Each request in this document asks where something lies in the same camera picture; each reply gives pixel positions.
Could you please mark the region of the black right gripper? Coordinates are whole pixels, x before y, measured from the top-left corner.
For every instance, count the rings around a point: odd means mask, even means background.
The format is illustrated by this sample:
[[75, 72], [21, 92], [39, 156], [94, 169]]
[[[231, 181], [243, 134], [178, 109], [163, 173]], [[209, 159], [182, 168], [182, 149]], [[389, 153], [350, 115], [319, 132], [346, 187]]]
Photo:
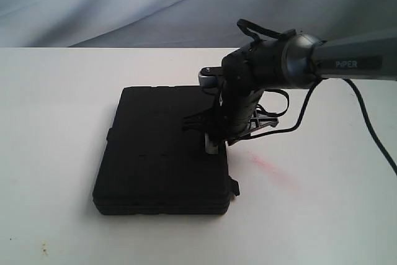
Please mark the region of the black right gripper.
[[266, 112], [258, 104], [263, 89], [241, 94], [230, 84], [223, 83], [214, 97], [211, 108], [183, 118], [182, 129], [196, 130], [217, 146], [227, 142], [233, 145], [251, 133], [279, 123], [274, 112]]

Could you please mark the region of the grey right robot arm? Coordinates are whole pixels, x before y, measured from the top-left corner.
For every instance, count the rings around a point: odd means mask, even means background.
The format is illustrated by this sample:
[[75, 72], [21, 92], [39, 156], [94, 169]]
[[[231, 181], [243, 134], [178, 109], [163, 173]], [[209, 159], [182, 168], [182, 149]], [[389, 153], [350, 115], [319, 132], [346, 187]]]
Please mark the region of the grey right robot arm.
[[200, 71], [204, 89], [216, 89], [211, 108], [184, 118], [184, 130], [213, 143], [263, 136], [280, 113], [259, 105], [264, 92], [313, 90], [324, 79], [396, 79], [396, 34], [359, 35], [325, 42], [307, 34], [258, 40], [225, 56], [219, 67]]

